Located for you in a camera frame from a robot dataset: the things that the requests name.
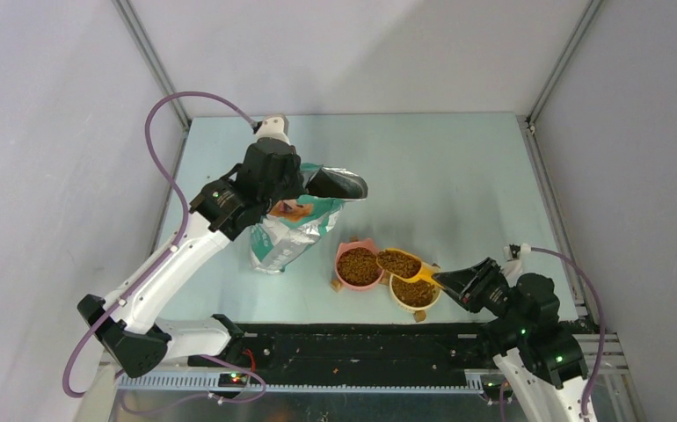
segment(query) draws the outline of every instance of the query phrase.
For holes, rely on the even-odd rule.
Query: teal and white bag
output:
[[[287,264],[333,229],[346,202],[367,198],[367,183],[350,171],[309,163],[300,171],[308,194],[278,202],[251,227],[251,264],[256,271],[283,273]]]

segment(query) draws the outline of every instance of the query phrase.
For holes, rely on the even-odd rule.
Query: brown pet food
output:
[[[426,306],[432,303],[434,299],[434,286],[426,281],[407,283],[398,277],[394,277],[391,286],[393,287],[393,295],[401,302],[414,308]]]
[[[398,251],[382,251],[377,254],[377,264],[398,277],[409,279],[419,273],[421,261]]]
[[[366,248],[355,248],[341,254],[336,269],[344,281],[360,287],[372,284],[381,271],[375,254]]]

